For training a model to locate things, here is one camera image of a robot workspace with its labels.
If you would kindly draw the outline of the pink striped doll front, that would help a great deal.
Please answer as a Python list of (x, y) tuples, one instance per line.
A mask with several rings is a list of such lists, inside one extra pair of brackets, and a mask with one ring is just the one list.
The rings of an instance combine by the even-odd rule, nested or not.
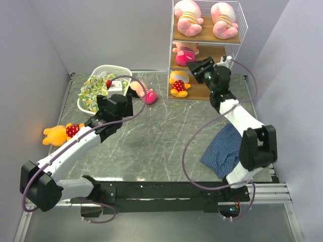
[(172, 52), (176, 54), (176, 63), (186, 66), (187, 62), (194, 62), (195, 56), (199, 54), (198, 43), (173, 41), (175, 47)]

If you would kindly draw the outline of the orange bear plush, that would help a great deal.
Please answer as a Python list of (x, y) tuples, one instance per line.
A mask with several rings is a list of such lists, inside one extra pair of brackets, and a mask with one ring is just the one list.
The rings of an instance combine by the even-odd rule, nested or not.
[(85, 124), (71, 124), (68, 123), (65, 126), (58, 125), (52, 128), (46, 128), (43, 131), (43, 134), (46, 136), (42, 143), (44, 145), (53, 145), (60, 147), (74, 137)]
[(170, 94), (177, 98), (184, 98), (188, 95), (187, 89), (191, 87), (189, 84), (189, 76), (184, 71), (172, 71), (169, 77), (171, 85)]

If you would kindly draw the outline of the pink pig plush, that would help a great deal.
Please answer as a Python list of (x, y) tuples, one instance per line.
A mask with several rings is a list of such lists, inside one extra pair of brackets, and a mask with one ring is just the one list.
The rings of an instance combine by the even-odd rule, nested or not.
[(201, 32), (204, 19), (201, 10), (195, 1), (179, 1), (174, 6), (174, 14), (178, 19), (178, 31), (187, 36), (193, 37)]
[(213, 34), (219, 39), (229, 39), (238, 34), (236, 15), (231, 5), (219, 2), (211, 7)]

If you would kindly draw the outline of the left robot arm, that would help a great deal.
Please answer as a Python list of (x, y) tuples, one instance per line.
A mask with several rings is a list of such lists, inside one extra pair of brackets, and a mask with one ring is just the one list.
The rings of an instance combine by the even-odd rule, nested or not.
[(92, 177), (62, 179), (64, 172), (79, 158), (103, 143), (133, 116), (131, 94), (99, 99), (103, 107), (69, 141), (37, 163), (27, 161), (22, 166), (20, 192), (41, 211), (46, 212), (65, 199), (83, 197), (90, 203), (101, 201), (101, 185)]

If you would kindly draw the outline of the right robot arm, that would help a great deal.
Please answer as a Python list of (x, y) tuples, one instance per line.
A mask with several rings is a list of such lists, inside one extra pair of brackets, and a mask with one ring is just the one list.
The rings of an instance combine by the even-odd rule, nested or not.
[(276, 129), (250, 115), (230, 91), (230, 62), (231, 56), (222, 63), (215, 63), (211, 57), (187, 63), (196, 81), (208, 87), (212, 107), (233, 125), (242, 138), (239, 161), (218, 188), (227, 201), (244, 194), (244, 187), (253, 176), (278, 158)]

